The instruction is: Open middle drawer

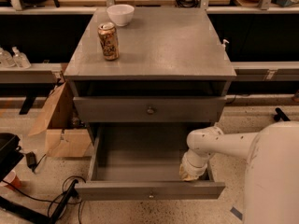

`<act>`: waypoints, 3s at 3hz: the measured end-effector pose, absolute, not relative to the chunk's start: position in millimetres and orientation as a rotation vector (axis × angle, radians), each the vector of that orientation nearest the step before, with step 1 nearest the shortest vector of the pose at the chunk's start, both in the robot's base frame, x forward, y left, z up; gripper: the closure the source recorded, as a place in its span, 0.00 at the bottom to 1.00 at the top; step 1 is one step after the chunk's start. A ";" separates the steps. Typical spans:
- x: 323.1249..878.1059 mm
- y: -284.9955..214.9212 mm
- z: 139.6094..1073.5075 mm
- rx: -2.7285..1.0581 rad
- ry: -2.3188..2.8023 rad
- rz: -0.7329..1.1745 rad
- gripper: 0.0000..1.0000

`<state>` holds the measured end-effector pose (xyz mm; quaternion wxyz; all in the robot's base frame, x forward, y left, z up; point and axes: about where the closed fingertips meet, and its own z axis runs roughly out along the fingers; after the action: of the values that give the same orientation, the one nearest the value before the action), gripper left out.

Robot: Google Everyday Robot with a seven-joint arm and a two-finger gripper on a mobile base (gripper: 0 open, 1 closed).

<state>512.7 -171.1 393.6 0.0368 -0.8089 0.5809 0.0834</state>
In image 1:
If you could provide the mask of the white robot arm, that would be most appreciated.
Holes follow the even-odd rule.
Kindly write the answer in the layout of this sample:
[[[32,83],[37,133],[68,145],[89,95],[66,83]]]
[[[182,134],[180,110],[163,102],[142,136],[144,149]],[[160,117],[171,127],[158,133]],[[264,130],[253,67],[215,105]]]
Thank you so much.
[[[299,224],[299,122],[282,121],[257,133],[225,134],[218,127],[190,132],[179,174],[203,175],[216,153],[246,161],[243,224]]]

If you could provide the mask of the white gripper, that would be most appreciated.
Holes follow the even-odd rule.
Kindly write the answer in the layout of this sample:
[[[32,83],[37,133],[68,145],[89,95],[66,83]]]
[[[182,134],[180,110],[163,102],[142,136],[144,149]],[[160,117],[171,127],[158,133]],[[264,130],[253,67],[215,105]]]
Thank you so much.
[[[181,160],[179,176],[182,181],[191,182],[202,176],[207,168],[208,154],[187,151]]]

